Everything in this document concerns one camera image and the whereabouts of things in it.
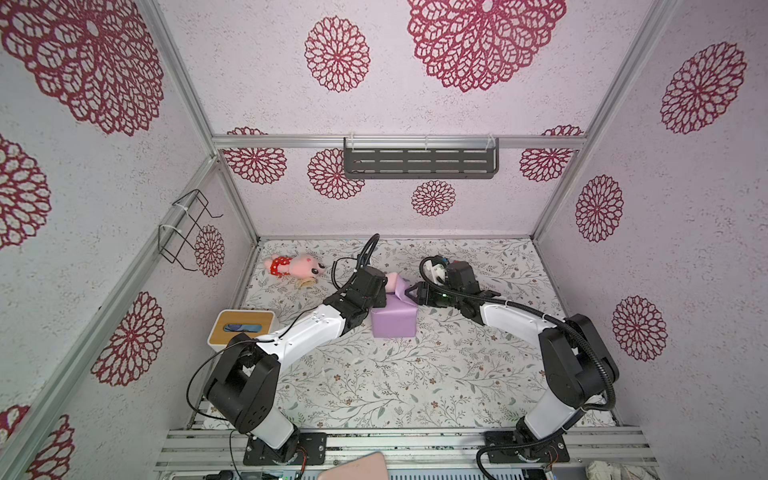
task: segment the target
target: pink notebook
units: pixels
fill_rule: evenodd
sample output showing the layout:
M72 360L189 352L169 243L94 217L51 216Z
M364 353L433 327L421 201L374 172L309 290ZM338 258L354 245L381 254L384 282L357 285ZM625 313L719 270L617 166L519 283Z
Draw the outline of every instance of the pink notebook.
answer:
M317 480L389 480L386 462L381 452L372 453L354 462L326 470Z

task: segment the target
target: pig plush toy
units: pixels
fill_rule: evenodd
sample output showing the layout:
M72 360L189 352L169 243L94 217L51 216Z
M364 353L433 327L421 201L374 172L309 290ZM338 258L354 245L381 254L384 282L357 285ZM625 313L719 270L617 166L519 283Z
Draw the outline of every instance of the pig plush toy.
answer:
M272 255L272 260L264 262L264 266L274 276L295 276L299 279L299 287L314 285L316 278L326 271L326 267L315 257L306 254L294 258Z

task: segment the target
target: plush toy's head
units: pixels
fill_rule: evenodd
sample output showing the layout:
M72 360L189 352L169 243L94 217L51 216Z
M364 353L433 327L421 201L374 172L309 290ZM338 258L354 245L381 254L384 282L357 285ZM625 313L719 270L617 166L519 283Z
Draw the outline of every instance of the plush toy's head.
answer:
M325 271L325 265L318 262L317 259L311 255L299 255L291 260L289 265L289 273L291 275L302 281L310 280L311 283L314 283L315 279Z

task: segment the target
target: red object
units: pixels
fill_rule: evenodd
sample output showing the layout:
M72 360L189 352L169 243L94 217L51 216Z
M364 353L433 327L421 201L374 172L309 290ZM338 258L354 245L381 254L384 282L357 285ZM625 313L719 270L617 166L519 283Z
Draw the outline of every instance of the red object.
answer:
M593 178L581 189L576 203L578 231L591 242L607 239L619 226L623 206L617 181L607 175Z
M69 415L62 415L58 427L45 440L43 449L35 456L27 469L28 480L44 478L61 480L69 472L69 462L74 453L72 436L74 429L69 425Z
M238 127L228 135L266 135L257 128ZM222 151L232 171L255 184L277 182L286 173L282 148L237 148Z
M613 325L621 349L637 360L653 360L667 346L667 323L646 298L629 296L619 302Z
M661 99L661 121L676 134L711 124L736 99L744 70L744 52L734 43L724 41L698 51L672 75Z
M40 91L77 120L133 135L159 116L163 70L131 0L5 1L0 31Z
M270 266L270 273L274 276L290 275L288 272L278 272L277 267L279 265L290 265L290 257L277 257L276 259L272 260L272 265Z
M325 17L304 42L306 66L331 91L349 91L368 73L371 58L366 38L346 18Z
M205 276L216 276L224 265L224 240L213 225L206 225L194 242L194 258Z
M8 441L8 438L16 430L16 425L20 423L28 411L29 405L14 405L4 412L0 412L0 449Z
M139 293L91 367L91 373L99 383L111 386L126 386L138 380L149 370L163 346L164 324L157 299L148 292Z
M565 0L408 0L414 55L444 87L509 81L551 40Z
M581 135L584 132L573 125L558 125L546 130L543 135ZM520 158L520 171L523 176L537 182L545 182L560 177L565 165L574 151L570 148L529 148Z
M365 180L350 180L344 174L344 153L338 148L317 152L306 170L310 183L325 197L342 200L357 195Z
M436 217L453 206L456 192L453 187L440 180L430 180L419 185L411 196L411 205L421 215Z
M38 162L0 135L0 250L34 237L50 211L51 191Z

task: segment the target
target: black mounting plate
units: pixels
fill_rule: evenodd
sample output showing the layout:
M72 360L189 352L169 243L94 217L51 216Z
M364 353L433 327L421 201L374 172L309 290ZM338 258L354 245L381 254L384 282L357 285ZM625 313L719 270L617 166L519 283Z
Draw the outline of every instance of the black mounting plate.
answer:
M303 447L309 454L306 458L307 465L322 465L326 462L326 439L328 434L317 433L299 433L299 443L296 446ZM304 455L297 452L296 455L285 464L275 462L272 449L259 439L248 438L248 445L243 457L243 465L248 466L275 466L275 465L301 465L304 462Z
M508 445L515 443L515 430L509 432L486 432L485 446L490 445ZM565 448L563 435L555 437L548 445L542 445L535 450L536 455L541 455L541 462L552 462L555 459L557 463L569 462L571 456L568 455L568 449ZM527 463L520 458L514 450L498 450L489 452L488 459L491 463Z

